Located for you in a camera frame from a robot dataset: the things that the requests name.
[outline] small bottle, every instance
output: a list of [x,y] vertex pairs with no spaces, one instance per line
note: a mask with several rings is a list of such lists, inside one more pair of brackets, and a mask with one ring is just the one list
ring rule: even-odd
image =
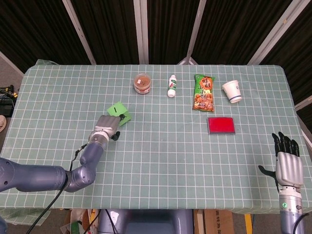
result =
[[175,75],[172,75],[169,78],[167,95],[170,98],[173,98],[176,96],[176,76]]

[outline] paper cup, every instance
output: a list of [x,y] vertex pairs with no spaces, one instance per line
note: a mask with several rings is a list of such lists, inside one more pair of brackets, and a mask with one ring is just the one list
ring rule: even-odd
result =
[[238,80],[232,80],[230,82],[225,83],[222,86],[222,89],[228,96],[230,103],[235,103],[242,100],[242,95],[240,94]]

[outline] snack bag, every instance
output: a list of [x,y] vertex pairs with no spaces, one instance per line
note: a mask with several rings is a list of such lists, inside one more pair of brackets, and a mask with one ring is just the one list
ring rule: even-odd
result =
[[214,77],[195,75],[194,110],[215,111],[213,96]]

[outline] red pad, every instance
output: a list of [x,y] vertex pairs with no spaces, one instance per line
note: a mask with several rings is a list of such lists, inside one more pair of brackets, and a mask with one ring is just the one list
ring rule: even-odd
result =
[[208,129],[211,134],[235,133],[233,118],[210,117],[208,118]]

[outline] green tablecloth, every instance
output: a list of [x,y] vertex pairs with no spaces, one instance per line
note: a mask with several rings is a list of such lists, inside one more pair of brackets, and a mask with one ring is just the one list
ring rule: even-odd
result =
[[[153,79],[146,95],[133,89],[138,73]],[[214,113],[192,110],[197,73],[215,77]],[[172,74],[176,97],[168,98]],[[221,86],[233,79],[240,83],[243,100],[230,104]],[[303,207],[312,210],[312,164],[279,66],[36,65],[22,81],[1,157],[68,169],[97,119],[118,101],[133,118],[119,128],[119,140],[109,142],[95,183],[64,192],[55,208],[277,213],[274,180],[257,166],[273,169],[271,133],[282,131],[300,146]],[[207,117],[233,117],[236,134],[208,134]],[[11,189],[0,193],[0,207],[42,208],[56,193]]]

